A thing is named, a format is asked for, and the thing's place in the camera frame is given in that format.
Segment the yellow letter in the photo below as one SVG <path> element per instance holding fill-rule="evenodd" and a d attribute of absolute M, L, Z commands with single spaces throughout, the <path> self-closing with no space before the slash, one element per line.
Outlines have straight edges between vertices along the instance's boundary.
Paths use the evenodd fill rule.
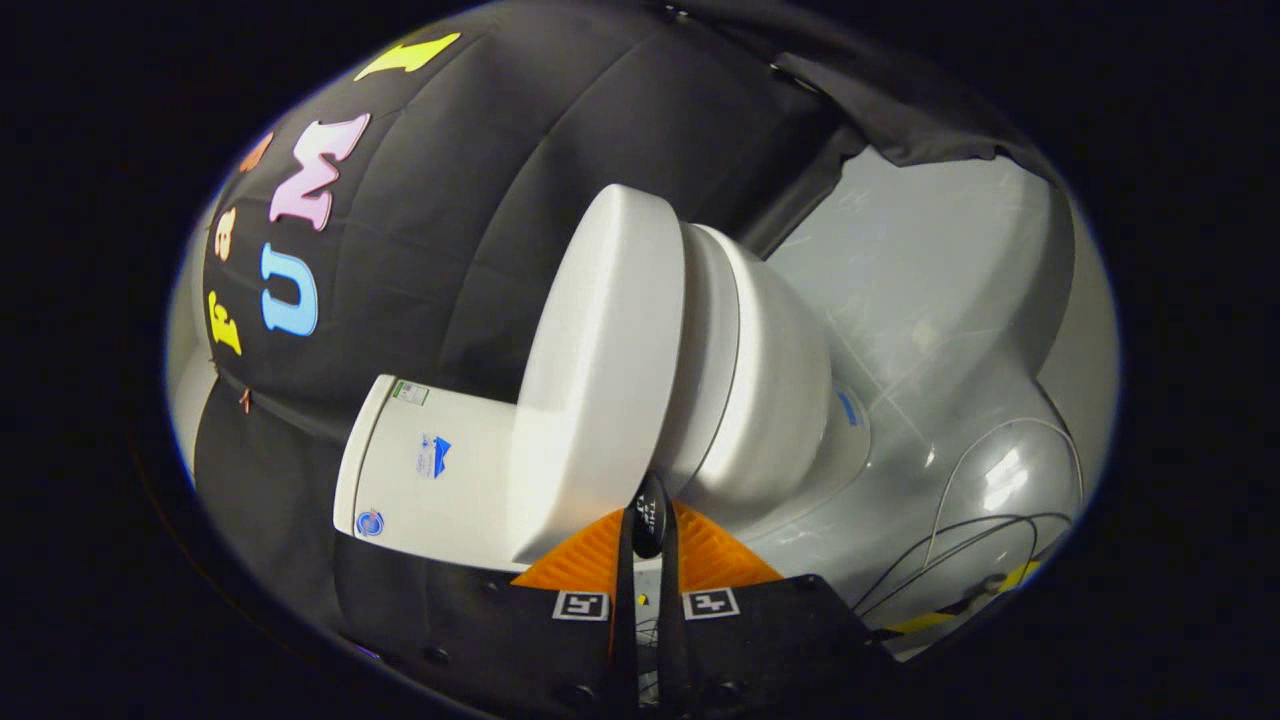
<path fill-rule="evenodd" d="M 218 304 L 218 293 L 214 291 L 209 291 L 209 324 L 214 334 L 214 342 L 224 342 L 232 346 L 236 355 L 241 354 L 236 320 L 227 316 L 227 309 Z"/>
<path fill-rule="evenodd" d="M 431 58 L 439 55 L 442 50 L 452 45 L 453 41 L 460 37 L 462 37 L 462 35 L 454 32 L 453 35 L 445 35 L 439 40 L 419 42 L 417 45 L 410 45 L 408 47 L 397 45 L 396 47 L 392 47 L 387 53 L 379 55 L 378 59 L 370 63 L 367 68 L 360 70 L 356 79 L 360 79 L 370 73 L 376 73 L 378 70 L 390 70 L 396 68 L 403 68 L 406 73 L 411 73 L 425 65 Z"/>

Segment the label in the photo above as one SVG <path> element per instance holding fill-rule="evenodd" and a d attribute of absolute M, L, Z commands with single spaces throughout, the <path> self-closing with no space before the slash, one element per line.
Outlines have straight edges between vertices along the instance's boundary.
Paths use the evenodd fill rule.
<path fill-rule="evenodd" d="M 361 512 L 360 516 L 356 518 L 356 532 L 365 537 L 383 534 L 383 514 L 376 510 Z"/>
<path fill-rule="evenodd" d="M 422 433 L 417 441 L 417 466 L 415 468 L 419 477 L 429 480 L 443 475 L 444 456 L 451 447 L 453 445 L 443 437 Z"/>
<path fill-rule="evenodd" d="M 392 397 L 396 400 L 403 400 L 404 402 L 412 402 L 413 405 L 422 405 L 426 402 L 428 392 L 430 392 L 430 389 L 424 386 L 413 384 L 408 380 L 396 380 L 396 388 L 392 389 Z"/>

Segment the fisheye lens view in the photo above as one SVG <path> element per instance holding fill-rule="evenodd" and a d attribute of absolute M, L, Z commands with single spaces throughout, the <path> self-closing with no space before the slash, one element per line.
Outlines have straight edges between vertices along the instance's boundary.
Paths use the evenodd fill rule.
<path fill-rule="evenodd" d="M 172 492 L 334 652 L 502 717 L 781 717 L 1053 573 L 1111 281 L 945 68 L 726 3 L 349 60 L 191 209 L 164 357 Z"/>

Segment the toilet lid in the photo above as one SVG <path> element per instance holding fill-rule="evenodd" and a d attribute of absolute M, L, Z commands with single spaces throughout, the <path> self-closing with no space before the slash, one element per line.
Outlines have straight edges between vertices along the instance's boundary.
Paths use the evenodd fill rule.
<path fill-rule="evenodd" d="M 675 210 L 605 187 L 561 261 L 520 388 L 507 492 L 515 561 L 631 501 L 667 414 L 684 305 Z"/>

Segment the gray surface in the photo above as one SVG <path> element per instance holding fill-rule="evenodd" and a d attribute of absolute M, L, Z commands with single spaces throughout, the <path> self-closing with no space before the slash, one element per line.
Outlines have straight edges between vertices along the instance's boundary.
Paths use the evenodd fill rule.
<path fill-rule="evenodd" d="M 769 258 L 826 323 L 833 373 L 864 400 L 872 428 L 867 468 L 847 488 L 748 543 L 780 573 L 818 573 L 852 603 L 931 534 L 943 486 L 970 445 L 1016 418 L 1062 424 L 1034 373 L 1042 364 L 1051 374 L 1070 365 L 1052 347 L 1069 305 L 1070 269 L 1079 273 L 1096 259 L 1092 247 L 1076 251 L 1092 241 L 1073 238 L 1068 208 L 1048 183 L 1004 158 L 900 169 L 868 149 L 846 163 L 832 196 Z M 1105 291 L 1105 275 L 1092 281 L 1080 283 L 1079 293 Z M 1069 319 L 1114 333 L 1114 316 L 1103 311 L 1110 297 L 1103 299 L 1080 305 L 1091 315 Z M 1088 370 L 1108 372 L 1106 364 Z M 1114 407 L 1114 378 L 1053 377 L 1062 377 L 1059 395 L 1089 396 L 1068 406 L 1076 418 L 1073 432 L 1089 439 L 1078 450 L 1092 488 L 1111 432 L 1111 413 L 1102 410 Z M 984 474 L 1011 447 L 1028 479 L 987 510 Z M 1068 443 L 1041 424 L 1002 428 L 957 469 L 941 525 L 992 512 L 1075 516 L 1070 457 Z M 940 534 L 933 556 L 995 524 Z M 1043 519 L 1037 527 L 1044 547 L 1065 524 Z M 881 626 L 950 605 L 983 577 L 1019 568 L 1030 543 L 1027 524 L 1001 530 L 865 620 Z M 919 570 L 924 552 L 922 546 L 902 561 L 861 609 Z"/>

